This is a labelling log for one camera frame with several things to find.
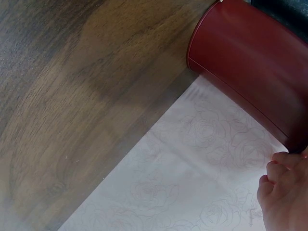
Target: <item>hand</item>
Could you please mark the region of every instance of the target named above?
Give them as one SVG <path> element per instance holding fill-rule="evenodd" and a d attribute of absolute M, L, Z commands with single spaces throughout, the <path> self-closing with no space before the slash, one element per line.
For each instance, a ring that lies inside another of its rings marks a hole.
<path fill-rule="evenodd" d="M 257 193 L 267 231 L 308 230 L 307 155 L 275 153 L 267 164 Z"/>

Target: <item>red cylinder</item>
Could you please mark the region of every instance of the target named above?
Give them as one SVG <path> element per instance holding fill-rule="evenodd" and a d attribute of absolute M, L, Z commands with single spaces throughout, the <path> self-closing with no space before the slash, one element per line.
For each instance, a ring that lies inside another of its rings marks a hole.
<path fill-rule="evenodd" d="M 290 152 L 308 145 L 308 45 L 243 0 L 214 3 L 197 25 L 188 67 L 204 75 Z"/>

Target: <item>paper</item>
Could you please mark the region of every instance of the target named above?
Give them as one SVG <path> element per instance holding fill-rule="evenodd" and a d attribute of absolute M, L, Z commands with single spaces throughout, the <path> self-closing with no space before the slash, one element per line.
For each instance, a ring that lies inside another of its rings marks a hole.
<path fill-rule="evenodd" d="M 199 77 L 60 231 L 262 231 L 258 179 L 285 148 Z"/>

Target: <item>black object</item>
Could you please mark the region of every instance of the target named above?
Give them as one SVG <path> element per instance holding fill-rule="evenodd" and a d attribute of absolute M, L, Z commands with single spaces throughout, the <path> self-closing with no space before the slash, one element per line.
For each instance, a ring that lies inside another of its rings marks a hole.
<path fill-rule="evenodd" d="M 308 0 L 252 0 L 251 3 L 308 43 Z"/>

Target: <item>wooden table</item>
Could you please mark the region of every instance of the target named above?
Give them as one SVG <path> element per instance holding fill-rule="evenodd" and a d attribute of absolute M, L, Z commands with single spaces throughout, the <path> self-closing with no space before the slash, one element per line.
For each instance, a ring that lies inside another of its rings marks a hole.
<path fill-rule="evenodd" d="M 213 1 L 0 1 L 0 231 L 62 225 L 196 78 Z"/>

